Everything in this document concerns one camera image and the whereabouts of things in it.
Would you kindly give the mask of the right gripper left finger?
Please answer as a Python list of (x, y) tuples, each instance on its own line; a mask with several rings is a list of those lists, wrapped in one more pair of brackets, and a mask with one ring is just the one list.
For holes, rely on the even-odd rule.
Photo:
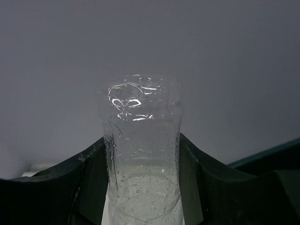
[(86, 150), (31, 177), (0, 181), (2, 225), (99, 225), (108, 185), (105, 145)]

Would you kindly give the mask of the long clear ribbed bottle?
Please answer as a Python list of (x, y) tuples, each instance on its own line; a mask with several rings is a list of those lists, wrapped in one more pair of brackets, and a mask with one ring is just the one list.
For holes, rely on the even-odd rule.
[(181, 225), (180, 86), (171, 77), (113, 78), (97, 93), (112, 225)]

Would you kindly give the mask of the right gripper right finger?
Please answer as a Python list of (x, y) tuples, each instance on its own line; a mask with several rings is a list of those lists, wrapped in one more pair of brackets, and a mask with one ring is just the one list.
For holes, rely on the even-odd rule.
[(251, 175), (180, 136), (180, 191), (187, 225), (297, 225), (300, 169)]

